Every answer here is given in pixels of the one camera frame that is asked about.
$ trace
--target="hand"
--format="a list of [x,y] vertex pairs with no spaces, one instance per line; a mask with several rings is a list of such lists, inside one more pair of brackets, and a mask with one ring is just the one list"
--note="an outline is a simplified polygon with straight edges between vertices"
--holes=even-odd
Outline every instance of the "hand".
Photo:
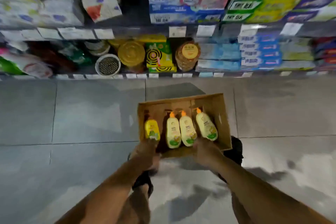
[[216,171],[217,163],[223,158],[222,152],[209,139],[197,138],[194,143],[196,162]]
[[158,141],[153,139],[146,139],[141,141],[135,149],[132,151],[130,158],[139,158],[140,161],[148,162],[147,170],[158,169],[160,154],[156,154],[155,150],[158,145]]

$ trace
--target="cardboard tray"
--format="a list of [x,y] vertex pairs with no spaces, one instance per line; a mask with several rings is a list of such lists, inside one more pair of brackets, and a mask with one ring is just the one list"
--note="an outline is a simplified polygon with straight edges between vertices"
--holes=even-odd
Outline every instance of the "cardboard tray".
[[162,158],[182,157],[192,154],[193,148],[185,146],[183,142],[177,149],[168,148],[166,142],[167,119],[169,118],[169,112],[174,111],[176,118],[179,120],[181,117],[179,111],[184,110],[192,118],[197,135],[200,136],[201,133],[196,123],[197,113],[194,109],[197,107],[200,107],[203,112],[209,115],[218,130],[218,139],[214,143],[221,150],[232,149],[230,128],[222,93],[139,103],[139,139],[145,139],[145,121],[150,117],[156,120],[159,126],[160,142],[157,146],[157,152],[162,154]]

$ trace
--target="floor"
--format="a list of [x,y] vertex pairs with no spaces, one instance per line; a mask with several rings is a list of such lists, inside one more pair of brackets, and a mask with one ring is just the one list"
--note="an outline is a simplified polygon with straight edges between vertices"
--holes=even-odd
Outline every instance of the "floor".
[[[0,223],[51,224],[137,144],[137,104],[224,93],[243,166],[336,222],[336,78],[0,82]],[[190,158],[161,162],[151,223],[234,223],[230,193]]]

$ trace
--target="forearm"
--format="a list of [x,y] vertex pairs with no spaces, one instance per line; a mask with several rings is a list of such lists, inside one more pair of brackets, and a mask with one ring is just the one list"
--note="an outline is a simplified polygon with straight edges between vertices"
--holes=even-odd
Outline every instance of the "forearm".
[[69,210],[56,224],[116,223],[132,185],[149,167],[148,159],[132,158]]
[[223,155],[216,158],[213,168],[224,177],[255,224],[331,223]]

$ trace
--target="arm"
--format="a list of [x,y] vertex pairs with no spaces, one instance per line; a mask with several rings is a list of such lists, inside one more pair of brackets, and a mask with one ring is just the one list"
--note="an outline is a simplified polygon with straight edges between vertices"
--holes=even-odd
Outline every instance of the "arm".
[[153,164],[156,142],[140,143],[130,160],[55,224],[115,224],[137,177]]
[[197,139],[197,161],[221,174],[255,224],[332,224],[306,205],[286,195],[226,158],[209,140]]

